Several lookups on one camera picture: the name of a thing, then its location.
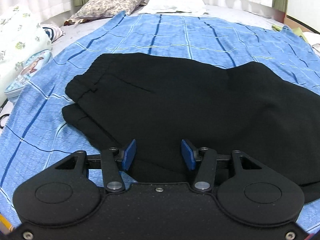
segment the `black pants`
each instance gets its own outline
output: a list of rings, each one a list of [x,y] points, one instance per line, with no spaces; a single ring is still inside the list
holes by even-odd
[[[221,69],[142,53],[103,54],[66,94],[69,124],[98,149],[133,138],[130,175],[139,182],[186,181],[180,142],[219,154],[239,149],[320,197],[320,97],[250,62]]]

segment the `triangular cutout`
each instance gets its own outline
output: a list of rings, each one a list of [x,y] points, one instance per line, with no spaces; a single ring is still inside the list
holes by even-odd
[[[244,170],[261,170],[262,168],[250,161],[248,158],[241,156],[240,157],[241,165]]]
[[[56,167],[57,170],[73,170],[76,166],[78,156],[73,156],[70,159],[66,160],[64,163]]]

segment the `floral pillowcase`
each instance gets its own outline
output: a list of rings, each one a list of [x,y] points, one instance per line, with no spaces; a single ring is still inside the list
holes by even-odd
[[[98,20],[113,17],[121,11],[130,15],[144,0],[89,0],[72,19]]]

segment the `blue plaid sheet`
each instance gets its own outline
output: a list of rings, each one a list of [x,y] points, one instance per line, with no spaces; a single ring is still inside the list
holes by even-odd
[[[62,117],[61,109],[72,103],[65,95],[67,83],[102,53],[134,52],[190,58],[220,68],[258,61],[320,95],[320,58],[286,26],[275,32],[219,18],[128,17],[121,12],[51,59],[26,85],[12,111],[0,136],[0,212],[15,226],[20,220],[12,194],[19,184],[76,150],[98,153]],[[101,171],[90,171],[89,177],[102,185]],[[305,205],[298,222],[316,231],[320,200]]]

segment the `metal screw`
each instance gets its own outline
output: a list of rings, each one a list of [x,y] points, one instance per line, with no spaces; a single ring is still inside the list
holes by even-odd
[[[163,192],[164,189],[163,189],[163,187],[156,187],[155,191],[156,192]]]
[[[294,232],[289,232],[285,235],[286,240],[294,240],[296,238],[296,234]]]
[[[198,181],[197,183],[195,183],[195,188],[197,189],[208,189],[210,187],[210,184],[208,182],[205,181]]]
[[[113,190],[120,189],[122,188],[122,183],[119,181],[112,181],[107,184],[107,188],[113,189]]]
[[[33,239],[33,234],[31,234],[30,232],[24,232],[24,233],[22,234],[22,236],[23,236],[23,238],[24,238],[25,240],[32,240],[32,239]]]

